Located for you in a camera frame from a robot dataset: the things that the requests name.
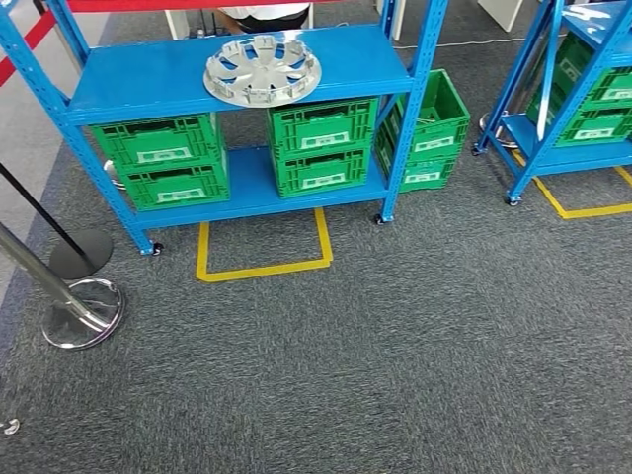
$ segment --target yellow tape marking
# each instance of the yellow tape marking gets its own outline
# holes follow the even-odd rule
[[[520,152],[518,150],[513,151],[513,158],[516,159],[518,163],[521,166],[525,166],[525,160],[520,155]],[[616,170],[617,173],[621,175],[624,180],[625,180],[628,185],[632,187],[632,175],[627,173],[627,171],[624,170],[620,166],[615,166],[614,168]],[[603,207],[590,207],[587,209],[575,209],[575,210],[568,210],[565,209],[560,203],[559,200],[556,199],[553,193],[550,192],[549,188],[544,185],[542,180],[538,177],[533,178],[534,183],[537,186],[540,191],[542,192],[544,197],[550,203],[558,214],[560,217],[566,220],[569,219],[584,219],[587,217],[602,217],[605,215],[615,215],[615,214],[622,214],[624,212],[632,212],[632,202],[624,203],[624,204],[615,204],[615,205],[605,205]]]
[[[233,279],[268,277],[270,275],[290,274],[306,270],[325,269],[329,267],[334,259],[333,253],[331,252],[331,244],[329,240],[329,233],[327,231],[325,212],[322,211],[322,207],[315,208],[314,216],[316,217],[316,227],[318,229],[318,241],[320,243],[320,252],[322,253],[320,259],[214,273],[210,273],[208,270],[211,226],[208,222],[202,222],[200,224],[200,238],[198,243],[198,262],[196,276],[198,279],[207,283],[217,283]]]

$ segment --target gray carpet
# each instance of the gray carpet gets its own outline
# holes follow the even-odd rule
[[[371,15],[332,4],[316,22],[361,10]],[[161,25],[115,17],[110,39]],[[507,38],[475,0],[451,2],[442,36]],[[435,64],[476,118],[517,47],[443,48]],[[224,127],[248,142],[257,119]],[[70,229],[114,237],[101,274],[129,312],[111,340],[63,353],[39,334],[48,301],[14,285],[25,300],[3,313],[17,333],[0,410],[23,426],[0,437],[3,472],[632,472],[629,216],[564,222],[532,185],[509,208],[497,157],[464,153],[446,189],[402,196],[392,225],[370,223],[378,203],[328,208],[328,269],[202,284],[196,226],[155,232],[167,251],[143,258],[66,149],[57,168],[50,203]],[[211,230],[220,270],[317,255],[309,212]]]

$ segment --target white cable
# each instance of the white cable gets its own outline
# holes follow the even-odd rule
[[[560,35],[560,38],[566,37],[566,35]],[[492,44],[493,42],[515,42],[524,41],[526,38],[510,38],[510,39],[488,39],[486,41],[465,41],[465,42],[446,42],[444,44],[437,44],[436,47],[451,47],[451,46],[468,46],[470,44]],[[393,49],[415,49],[416,44],[410,46],[393,46]]]

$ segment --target person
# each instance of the person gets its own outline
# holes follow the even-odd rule
[[[309,3],[224,7],[215,11],[219,20],[233,35],[298,30],[310,15]]]

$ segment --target green plastic crate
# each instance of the green plastic crate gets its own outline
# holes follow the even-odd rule
[[[381,165],[387,178],[390,173],[393,146],[386,135],[381,132],[375,141],[378,161]],[[406,164],[399,193],[417,190],[439,190],[444,188],[456,163],[455,156],[435,157],[433,160],[424,160]]]
[[[156,210],[227,200],[230,197],[226,152],[221,163],[122,176],[138,210]]]
[[[550,91],[547,126],[550,125],[564,102],[565,95],[553,85]],[[538,122],[541,94],[538,94],[527,109],[527,118]],[[606,109],[601,111],[578,111],[555,143],[556,147],[578,146],[624,141],[632,133],[632,109]]]
[[[284,157],[363,148],[373,140],[377,109],[373,97],[269,109],[270,146]]]
[[[593,54],[587,44],[569,34],[557,52],[553,83],[569,94]],[[605,71],[580,106],[582,111],[623,108],[632,108],[632,67]]]
[[[128,121],[91,127],[119,174],[217,163],[220,158],[216,114]]]
[[[270,148],[272,166],[282,198],[359,186],[367,180],[371,146],[359,150],[282,159]]]
[[[593,58],[595,52],[579,37],[569,33],[564,41],[557,49],[555,56],[556,64],[561,64],[566,59],[578,71],[583,71]]]
[[[383,126],[396,139],[405,107],[400,96]],[[443,69],[430,71],[411,144],[410,160],[458,155],[467,135],[470,113]]]

